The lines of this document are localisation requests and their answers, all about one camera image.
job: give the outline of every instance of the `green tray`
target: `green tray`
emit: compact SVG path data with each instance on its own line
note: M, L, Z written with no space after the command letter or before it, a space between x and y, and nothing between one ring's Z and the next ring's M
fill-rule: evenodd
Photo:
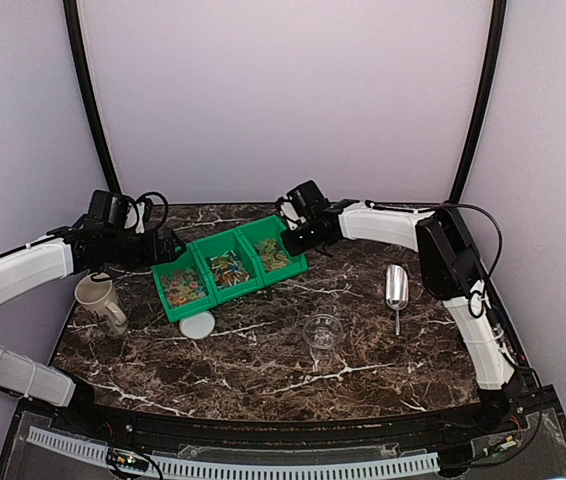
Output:
M250 249L245 242L241 241L241 236L236 229L218 233L211 237L202 238L201 240L196 240L194 242L194 248L196 249L199 267L203 272L210 275L210 278L212 279L212 288L218 303L229 302L230 300L241 297L246 293L254 292L263 288L263 278L261 276L261 271L257 267L257 262L259 262L258 255L256 255L256 252ZM239 283L232 287L219 288L216 283L214 283L214 277L210 267L208 266L207 260L210 257L223 255L229 250L232 250L241 257L245 269L252 278L247 282Z
M263 283L265 286L274 285L275 283L280 282L281 280L285 280L286 278L307 272L308 266L307 260L305 260L305 255L293 257L285 249L285 246L280 239L281 232L285 230L285 225L276 215L272 215L271 217L263 218L261 220L257 220L256 222L237 227L237 230L243 237L244 241L254 249L254 253L258 258L256 265L260 270L260 274L263 277ZM278 270L273 270L271 272L265 271L256 246L267 238L278 239L281 249L285 252L290 262L292 262L290 265L288 265L287 267L279 268Z
M164 263L162 265L157 265L152 267L152 274L154 275L154 283L156 284L156 289L159 293L159 298L165 309L165 314L170 323L177 322L185 317L190 317L195 313L203 312L209 310L210 308L218 304L216 297L214 296L214 279L209 277L204 270L199 267L198 259L195 256L194 249L191 248L192 244L188 245L187 251L181 255L176 262ZM170 304L165 298L163 293L163 287L161 286L161 277L163 275L168 275L176 270L185 270L186 268L194 269L199 278L205 284L207 290L207 296L199 300L194 300L193 302L186 303L180 307L171 308Z

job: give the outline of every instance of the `mug handle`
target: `mug handle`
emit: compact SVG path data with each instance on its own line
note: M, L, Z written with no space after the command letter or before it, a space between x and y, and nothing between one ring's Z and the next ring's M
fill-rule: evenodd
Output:
M110 312L110 318L114 320L114 325L117 327L122 327L127 322L127 317L123 313L123 311L119 308L119 306L114 302L107 302L105 304L105 308Z

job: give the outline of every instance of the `white backdrop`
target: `white backdrop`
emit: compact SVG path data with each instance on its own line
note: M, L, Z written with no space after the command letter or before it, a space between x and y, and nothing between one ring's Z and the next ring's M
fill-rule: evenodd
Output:
M126 193L447 198L489 0L80 3Z

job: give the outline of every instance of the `white round disc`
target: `white round disc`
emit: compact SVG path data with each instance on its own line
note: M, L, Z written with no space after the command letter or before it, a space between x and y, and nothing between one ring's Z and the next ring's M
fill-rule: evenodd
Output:
M216 325L214 315L207 311L184 318L179 322L181 333L192 340L207 337L214 330L214 325Z

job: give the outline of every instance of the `metal scoop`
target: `metal scoop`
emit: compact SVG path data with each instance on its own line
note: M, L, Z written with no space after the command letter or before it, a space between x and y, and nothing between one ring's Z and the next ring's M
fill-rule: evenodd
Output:
M399 311L407 306L408 281L407 273L399 265L390 265L385 272L385 303L396 311L394 332L398 337L401 332Z

